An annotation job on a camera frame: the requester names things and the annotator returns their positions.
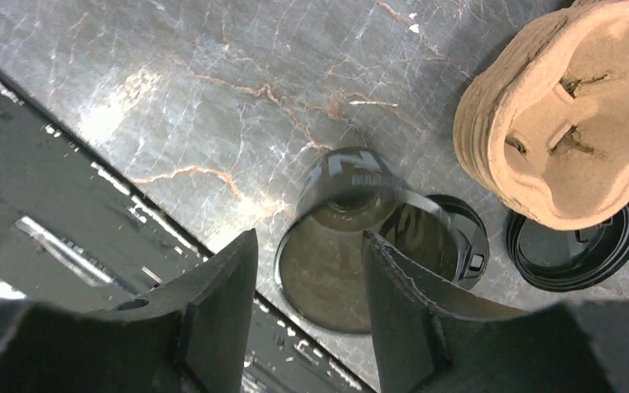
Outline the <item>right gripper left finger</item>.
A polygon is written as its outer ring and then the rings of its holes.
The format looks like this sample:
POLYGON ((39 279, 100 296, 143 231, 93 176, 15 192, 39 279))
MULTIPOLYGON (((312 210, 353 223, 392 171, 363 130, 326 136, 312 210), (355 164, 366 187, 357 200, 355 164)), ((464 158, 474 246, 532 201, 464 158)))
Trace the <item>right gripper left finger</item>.
POLYGON ((247 230, 114 309, 0 300, 0 392, 238 392, 257 267, 247 230))

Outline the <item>brown cardboard cup carrier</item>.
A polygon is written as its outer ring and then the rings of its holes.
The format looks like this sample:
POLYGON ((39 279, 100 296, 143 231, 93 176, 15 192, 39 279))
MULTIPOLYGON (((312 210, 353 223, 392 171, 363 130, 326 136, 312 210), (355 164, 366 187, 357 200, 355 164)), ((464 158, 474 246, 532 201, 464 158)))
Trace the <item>brown cardboard cup carrier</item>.
POLYGON ((461 97, 463 169, 549 228, 629 202, 629 1, 576 1, 526 25, 461 97))

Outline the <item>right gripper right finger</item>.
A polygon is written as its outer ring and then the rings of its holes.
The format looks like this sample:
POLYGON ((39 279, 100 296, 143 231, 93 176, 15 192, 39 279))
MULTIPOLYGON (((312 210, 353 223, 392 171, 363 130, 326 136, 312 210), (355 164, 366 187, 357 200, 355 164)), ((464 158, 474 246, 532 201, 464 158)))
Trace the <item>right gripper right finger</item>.
POLYGON ((526 312, 475 296, 375 233, 363 261, 384 392, 629 392, 629 300, 526 312))

